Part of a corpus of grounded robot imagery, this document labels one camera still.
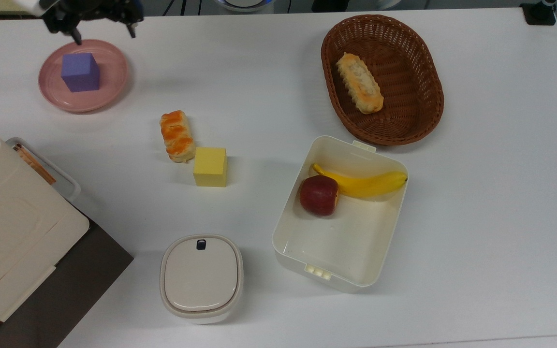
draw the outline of banana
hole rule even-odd
[[[345,194],[345,196],[355,198],[373,197],[393,192],[403,187],[405,181],[407,181],[407,174],[403,172],[386,172],[368,178],[350,178],[328,172],[317,163],[313,163],[311,168],[317,174],[336,180],[339,192]]]

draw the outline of yellow cube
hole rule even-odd
[[[199,187],[227,186],[227,151],[221,147],[198,147],[192,170]]]

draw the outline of wicker basket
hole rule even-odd
[[[380,85],[382,110],[356,109],[338,74],[343,53],[358,55]],[[444,94],[431,54],[415,31],[384,15],[357,15],[336,24],[321,48],[323,73],[334,110],[355,137],[375,145],[404,145],[438,125]]]

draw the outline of apple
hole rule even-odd
[[[316,216],[330,216],[338,202],[338,183],[323,175],[311,176],[302,181],[300,203],[306,211]]]

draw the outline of bread roll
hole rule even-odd
[[[360,112],[369,114],[381,110],[384,97],[365,62],[352,53],[343,53],[343,57],[337,62],[337,67],[347,93]]]
[[[174,162],[188,162],[195,157],[188,120],[183,111],[166,113],[161,117],[161,133],[169,158]]]

